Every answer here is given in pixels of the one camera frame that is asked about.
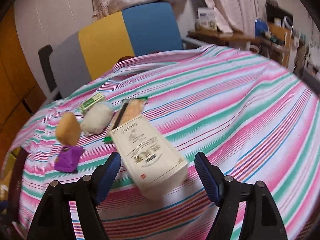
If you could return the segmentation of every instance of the colorful cushioned headboard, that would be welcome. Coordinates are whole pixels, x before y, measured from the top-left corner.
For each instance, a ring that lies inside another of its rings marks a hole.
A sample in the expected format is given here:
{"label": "colorful cushioned headboard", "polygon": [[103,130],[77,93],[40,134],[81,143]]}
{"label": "colorful cushioned headboard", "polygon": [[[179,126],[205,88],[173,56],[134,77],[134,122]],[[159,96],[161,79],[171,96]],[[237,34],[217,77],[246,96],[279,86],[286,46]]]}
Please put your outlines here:
{"label": "colorful cushioned headboard", "polygon": [[121,57],[182,49],[169,3],[150,3],[111,14],[68,37],[50,55],[62,97],[110,70]]}

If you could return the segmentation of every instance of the bed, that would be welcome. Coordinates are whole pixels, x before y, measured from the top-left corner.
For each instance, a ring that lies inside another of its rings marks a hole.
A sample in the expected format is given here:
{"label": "bed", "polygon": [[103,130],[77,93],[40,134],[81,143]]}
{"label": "bed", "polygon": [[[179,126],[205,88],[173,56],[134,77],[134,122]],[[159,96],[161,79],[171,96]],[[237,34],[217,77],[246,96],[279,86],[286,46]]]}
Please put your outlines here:
{"label": "bed", "polygon": [[[160,201],[145,199],[121,166],[107,199],[97,207],[110,239],[205,239],[217,212],[194,167],[203,151],[224,174],[240,182],[263,180],[277,204],[288,239],[295,239],[320,191],[318,97],[278,63],[228,47],[135,57],[69,97],[40,109],[18,133],[25,162],[20,222],[28,230],[49,183],[77,181],[116,151],[100,135],[81,135],[85,152],[76,173],[54,170],[62,145],[55,127],[65,112],[83,118],[78,105],[101,92],[118,109],[122,99],[148,96],[143,115],[188,160],[188,179]],[[238,239],[245,205],[239,206],[231,239]],[[75,203],[77,239],[84,239]]]}

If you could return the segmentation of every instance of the blue gripper pad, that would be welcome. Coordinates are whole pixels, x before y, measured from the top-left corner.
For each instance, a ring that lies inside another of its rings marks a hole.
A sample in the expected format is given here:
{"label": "blue gripper pad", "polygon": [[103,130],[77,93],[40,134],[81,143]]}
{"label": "blue gripper pad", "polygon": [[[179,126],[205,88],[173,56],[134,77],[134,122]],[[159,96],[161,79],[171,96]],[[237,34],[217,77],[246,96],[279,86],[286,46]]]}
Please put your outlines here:
{"label": "blue gripper pad", "polygon": [[95,189],[95,205],[99,206],[106,199],[111,186],[118,174],[121,165],[121,157],[117,152],[113,152],[105,164],[98,166],[92,173]]}
{"label": "blue gripper pad", "polygon": [[223,199],[223,173],[217,166],[211,165],[203,152],[195,155],[195,167],[209,199],[220,206]]}

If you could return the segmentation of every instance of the cream-colored box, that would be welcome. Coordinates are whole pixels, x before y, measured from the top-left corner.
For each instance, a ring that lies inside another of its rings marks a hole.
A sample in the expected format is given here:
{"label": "cream-colored box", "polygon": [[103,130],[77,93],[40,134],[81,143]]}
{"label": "cream-colored box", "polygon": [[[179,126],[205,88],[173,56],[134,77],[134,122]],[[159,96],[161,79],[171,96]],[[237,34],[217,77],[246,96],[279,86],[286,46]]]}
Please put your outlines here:
{"label": "cream-colored box", "polygon": [[161,198],[187,179],[185,158],[142,115],[110,135],[132,180],[146,198]]}

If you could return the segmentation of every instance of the yellow object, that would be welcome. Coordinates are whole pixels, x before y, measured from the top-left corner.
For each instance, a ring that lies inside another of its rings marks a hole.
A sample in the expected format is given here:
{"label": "yellow object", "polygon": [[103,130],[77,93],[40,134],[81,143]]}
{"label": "yellow object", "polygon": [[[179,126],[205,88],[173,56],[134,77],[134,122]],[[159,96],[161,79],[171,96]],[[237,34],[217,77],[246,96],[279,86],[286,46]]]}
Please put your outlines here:
{"label": "yellow object", "polygon": [[81,29],[78,37],[92,80],[110,70],[121,57],[134,56],[122,12]]}
{"label": "yellow object", "polygon": [[57,140],[63,145],[76,146],[81,134],[80,124],[71,112],[65,113],[56,129]]}

